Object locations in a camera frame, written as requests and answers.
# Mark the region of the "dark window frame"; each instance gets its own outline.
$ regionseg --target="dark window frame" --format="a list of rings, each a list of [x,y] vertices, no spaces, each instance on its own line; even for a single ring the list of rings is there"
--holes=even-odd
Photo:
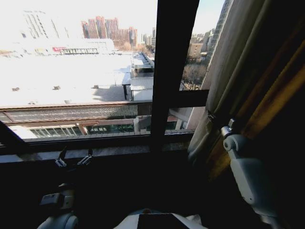
[[[179,2],[175,4],[173,11],[173,5],[170,2],[158,1],[150,135],[50,138],[49,140],[45,138],[30,142],[22,140],[0,122],[0,142],[2,143],[0,155],[54,151],[61,150],[65,146],[69,149],[81,149],[150,145],[152,151],[160,152],[165,143],[189,141],[193,136],[192,132],[185,130],[165,133],[165,129],[169,108],[205,106],[208,96],[208,90],[179,91],[198,4],[199,0],[191,0],[187,4]],[[175,36],[175,39],[168,43],[168,38],[177,34],[177,31],[181,31],[179,36]]]

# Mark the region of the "curtain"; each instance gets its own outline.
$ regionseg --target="curtain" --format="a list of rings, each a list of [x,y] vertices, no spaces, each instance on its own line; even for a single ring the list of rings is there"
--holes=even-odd
[[[210,152],[227,125],[231,107],[241,101],[253,77],[238,74],[253,45],[269,6],[268,0],[232,0],[226,22],[216,43],[202,89],[209,89],[205,111],[190,142],[189,160],[200,152]]]

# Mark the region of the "dark wall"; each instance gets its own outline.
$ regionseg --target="dark wall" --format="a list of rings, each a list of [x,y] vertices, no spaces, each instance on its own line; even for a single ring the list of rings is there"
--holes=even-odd
[[[142,208],[182,215],[198,211],[188,199],[197,188],[186,152],[95,158],[86,169],[68,174],[53,161],[2,164],[0,172],[1,224],[10,222],[11,228],[43,222],[41,197],[65,181],[76,185],[75,213],[84,228],[113,228]]]
[[[265,163],[286,228],[300,228],[303,219],[299,210],[303,208],[304,98],[305,86],[259,135],[251,151]]]

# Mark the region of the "white rooftop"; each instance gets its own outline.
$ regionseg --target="white rooftop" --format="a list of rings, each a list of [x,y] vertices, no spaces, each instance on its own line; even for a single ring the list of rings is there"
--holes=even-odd
[[[122,84],[130,83],[131,58],[131,53],[0,57],[0,106],[125,101]]]

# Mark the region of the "window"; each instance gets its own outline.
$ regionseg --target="window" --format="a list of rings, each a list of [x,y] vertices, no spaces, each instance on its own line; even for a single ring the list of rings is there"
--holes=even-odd
[[[201,90],[232,0],[200,0],[180,90]]]
[[[189,141],[196,128],[190,127],[192,113],[205,106],[208,94],[185,90],[181,84],[197,3],[177,3],[174,13],[185,17],[176,17],[173,23],[167,13],[173,6],[166,1],[113,1],[100,8],[92,8],[93,2],[105,3],[20,5],[19,19],[25,26],[21,32],[14,30],[21,40],[12,44],[13,39],[1,38],[8,49],[0,53],[8,80],[0,85],[5,98],[0,101],[0,121],[39,150],[123,142],[161,147],[176,140],[164,134],[168,131],[183,132],[177,134],[179,141]],[[79,8],[77,13],[69,11],[71,6]],[[13,4],[6,11],[14,12]],[[181,114],[189,116],[182,119]],[[2,134],[9,132],[7,128],[0,131],[1,142],[14,146],[16,137]]]
[[[20,138],[150,125],[156,0],[13,0],[2,9],[13,23],[0,38],[0,121]]]

